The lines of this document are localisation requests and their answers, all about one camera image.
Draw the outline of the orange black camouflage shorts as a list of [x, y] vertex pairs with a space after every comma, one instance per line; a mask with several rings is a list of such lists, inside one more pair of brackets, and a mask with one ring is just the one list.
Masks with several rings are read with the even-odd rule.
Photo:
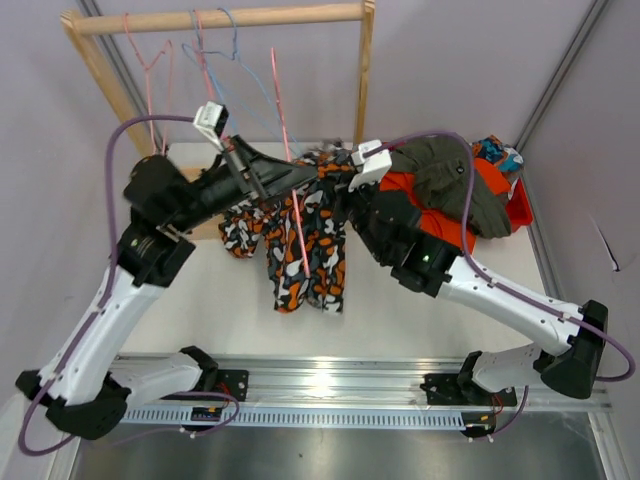
[[296, 160], [313, 166], [319, 178], [297, 191], [299, 207], [288, 197], [270, 207], [247, 200], [231, 207], [218, 226], [227, 252], [254, 256], [264, 242], [274, 309], [290, 313], [303, 304], [340, 314], [346, 286], [346, 222], [335, 212], [335, 187], [354, 172], [340, 140], [324, 141]]

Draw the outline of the olive grey shorts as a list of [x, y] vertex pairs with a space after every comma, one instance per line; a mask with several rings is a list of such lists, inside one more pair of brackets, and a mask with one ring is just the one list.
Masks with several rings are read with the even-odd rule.
[[458, 244], [461, 224], [471, 241], [507, 237], [512, 233], [506, 205], [510, 184], [491, 163], [476, 158], [457, 140], [446, 135], [419, 138], [391, 152], [389, 170], [404, 182], [418, 204], [426, 209], [423, 228]]

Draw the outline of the pink hanger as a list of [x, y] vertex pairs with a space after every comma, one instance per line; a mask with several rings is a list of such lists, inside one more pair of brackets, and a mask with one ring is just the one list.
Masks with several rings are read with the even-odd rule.
[[[283, 140], [284, 149], [285, 149], [285, 159], [288, 163], [293, 163], [293, 157], [291, 155], [292, 152], [289, 147], [289, 135], [288, 135], [287, 126], [286, 126], [286, 119], [285, 119], [284, 109], [283, 109], [282, 100], [281, 100], [281, 88], [280, 88], [278, 68], [277, 68], [277, 55], [276, 55], [276, 49], [274, 47], [270, 48], [270, 58], [271, 58], [272, 79], [274, 83], [274, 91], [275, 91], [275, 99], [276, 99], [276, 108], [278, 112], [279, 123], [280, 123], [281, 133], [282, 133], [282, 140]], [[310, 279], [311, 271], [310, 271], [308, 254], [306, 251], [306, 244], [303, 236], [302, 217], [301, 217], [300, 205], [298, 201], [297, 187], [293, 187], [291, 197], [293, 202], [294, 219], [295, 219], [296, 230], [298, 234], [300, 252], [301, 252], [302, 262], [303, 262], [303, 271], [304, 271], [305, 277], [307, 279]]]
[[208, 63], [204, 55], [204, 37], [203, 37], [201, 17], [199, 12], [196, 9], [193, 10], [193, 15], [194, 15], [194, 25], [195, 25], [195, 32], [196, 32], [196, 47], [195, 47], [196, 59], [198, 61], [201, 73], [204, 78], [208, 100], [214, 101], [216, 99], [215, 88], [211, 80], [211, 77], [209, 75]]
[[[166, 58], [168, 62], [168, 86], [167, 86], [167, 105], [171, 106], [172, 101], [172, 90], [173, 90], [173, 70], [174, 70], [174, 59], [175, 59], [175, 49], [173, 46], [173, 42], [170, 39], [167, 39], [162, 47], [158, 50], [158, 52], [150, 59], [146, 59], [134, 39], [132, 31], [130, 29], [129, 24], [129, 13], [126, 12], [122, 15], [122, 24], [125, 30], [126, 38], [133, 49], [134, 55], [143, 71], [144, 74], [144, 87], [145, 87], [145, 113], [147, 115], [152, 115], [154, 113], [154, 99], [153, 99], [153, 89], [152, 89], [152, 72], [156, 67], [158, 62]], [[157, 139], [157, 128], [155, 120], [148, 120], [149, 125], [149, 133], [150, 140], [152, 143], [152, 153], [164, 153], [167, 149], [167, 138], [168, 138], [168, 128], [165, 127], [162, 130], [160, 139]]]

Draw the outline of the light blue hanger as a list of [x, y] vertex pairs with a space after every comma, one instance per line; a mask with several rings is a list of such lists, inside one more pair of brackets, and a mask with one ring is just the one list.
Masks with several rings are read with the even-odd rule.
[[[189, 11], [189, 16], [190, 16], [190, 20], [191, 20], [192, 28], [193, 28], [193, 30], [194, 30], [195, 37], [193, 38], [193, 42], [192, 42], [191, 44], [182, 43], [182, 44], [181, 44], [181, 50], [182, 50], [182, 52], [184, 53], [184, 55], [185, 55], [185, 56], [186, 56], [186, 57], [187, 57], [187, 58], [188, 58], [192, 63], [194, 63], [194, 64], [198, 67], [198, 69], [199, 69], [199, 71], [200, 71], [200, 73], [201, 73], [201, 70], [200, 70], [200, 67], [199, 67], [198, 61], [197, 61], [197, 59], [196, 59], [196, 49], [195, 49], [195, 47], [196, 47], [196, 32], [195, 32], [195, 25], [194, 25], [194, 15], [193, 15], [193, 10], [194, 10], [194, 9], [192, 9], [192, 10], [190, 10], [190, 11]], [[210, 56], [212, 56], [212, 55], [217, 55], [217, 54], [219, 54], [219, 53], [220, 53], [219, 51], [206, 50], [206, 49], [205, 49], [205, 38], [204, 38], [204, 55], [205, 55], [206, 61], [207, 61], [207, 63], [208, 63], [208, 72], [209, 72], [209, 75], [210, 75], [210, 77], [211, 77], [211, 80], [212, 80], [213, 85], [214, 85], [214, 88], [215, 88], [215, 95], [216, 95], [216, 99], [215, 99], [214, 101], [217, 101], [217, 102], [218, 102], [218, 103], [220, 103], [220, 104], [227, 104], [227, 100], [226, 100], [226, 98], [225, 98], [225, 89], [224, 89], [224, 87], [222, 86], [222, 84], [220, 83], [220, 81], [219, 81], [219, 79], [218, 79], [217, 75], [215, 74], [214, 69], [213, 69], [213, 65], [212, 65], [212, 63], [211, 63], [211, 62], [210, 62], [210, 60], [209, 60], [209, 57], [210, 57]], [[221, 54], [223, 57], [225, 57], [225, 56], [226, 56], [226, 54], [225, 54], [224, 52], [221, 52], [220, 54]]]
[[[232, 62], [237, 63], [242, 70], [244, 70], [247, 74], [249, 74], [249, 76], [254, 80], [254, 82], [256, 83], [256, 85], [258, 86], [264, 100], [266, 101], [267, 105], [269, 106], [272, 115], [274, 116], [274, 118], [277, 120], [278, 125], [282, 128], [284, 127], [284, 122], [281, 118], [281, 115], [278, 111], [276, 102], [272, 99], [272, 97], [269, 95], [269, 93], [267, 92], [267, 89], [264, 85], [264, 83], [262, 82], [261, 78], [256, 74], [256, 72], [251, 69], [242, 59], [241, 56], [241, 50], [240, 50], [240, 46], [239, 46], [239, 41], [238, 41], [238, 25], [236, 23], [235, 17], [233, 16], [233, 14], [230, 12], [230, 10], [228, 10], [225, 7], [218, 7], [217, 8], [218, 11], [224, 13], [227, 18], [229, 19], [229, 21], [231, 22], [231, 28], [233, 30], [232, 33], [232, 53], [231, 56], [229, 57], [230, 60]], [[247, 110], [251, 115], [253, 115], [257, 120], [261, 121], [263, 126], [269, 130], [267, 127], [267, 123], [266, 120], [259, 115], [257, 112], [254, 112], [253, 110], [251, 110], [250, 108], [246, 108], [245, 110]], [[297, 140], [295, 139], [295, 137], [290, 136], [288, 133], [285, 134], [285, 140], [287, 140], [287, 142], [289, 141], [293, 141], [293, 145], [294, 147], [291, 148], [291, 145], [289, 144], [288, 147], [286, 147], [286, 149], [288, 151], [292, 151], [294, 154], [297, 155], [301, 155], [303, 153], [300, 144], [297, 142]]]

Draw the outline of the colourful graphic print shorts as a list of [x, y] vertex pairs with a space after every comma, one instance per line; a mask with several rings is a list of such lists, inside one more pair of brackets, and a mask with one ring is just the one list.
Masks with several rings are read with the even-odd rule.
[[486, 160], [503, 174], [516, 173], [524, 166], [522, 155], [494, 135], [473, 142], [472, 152], [476, 158]]

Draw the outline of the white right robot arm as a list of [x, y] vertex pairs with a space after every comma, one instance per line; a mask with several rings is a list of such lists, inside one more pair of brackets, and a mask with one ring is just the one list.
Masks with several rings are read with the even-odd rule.
[[605, 345], [603, 304], [562, 302], [497, 275], [420, 229], [420, 211], [402, 191], [340, 187], [336, 211], [404, 288], [464, 305], [529, 339], [523, 347], [469, 353], [456, 377], [464, 401], [537, 384], [573, 399], [591, 396]]

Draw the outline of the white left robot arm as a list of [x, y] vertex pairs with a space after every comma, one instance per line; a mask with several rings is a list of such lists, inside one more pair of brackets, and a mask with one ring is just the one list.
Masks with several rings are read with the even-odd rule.
[[152, 365], [117, 374], [116, 354], [195, 250], [186, 234], [244, 200], [270, 203], [315, 180], [315, 167], [267, 156], [234, 136], [211, 168], [190, 181], [165, 155], [141, 159], [123, 195], [131, 222], [117, 241], [94, 303], [63, 349], [17, 388], [43, 406], [59, 431], [96, 440], [131, 409], [167, 396], [209, 398], [218, 364], [188, 346]]

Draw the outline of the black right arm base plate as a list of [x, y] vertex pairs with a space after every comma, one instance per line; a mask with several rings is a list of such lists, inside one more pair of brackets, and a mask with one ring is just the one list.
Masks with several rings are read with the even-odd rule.
[[515, 407], [517, 395], [510, 387], [490, 393], [474, 384], [460, 385], [454, 373], [428, 373], [419, 388], [432, 406]]

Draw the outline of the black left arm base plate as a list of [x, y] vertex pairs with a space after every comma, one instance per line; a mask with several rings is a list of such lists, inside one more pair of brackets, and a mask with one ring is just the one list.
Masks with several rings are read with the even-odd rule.
[[247, 397], [250, 373], [248, 370], [218, 369], [200, 388], [203, 392], [225, 393], [244, 402]]

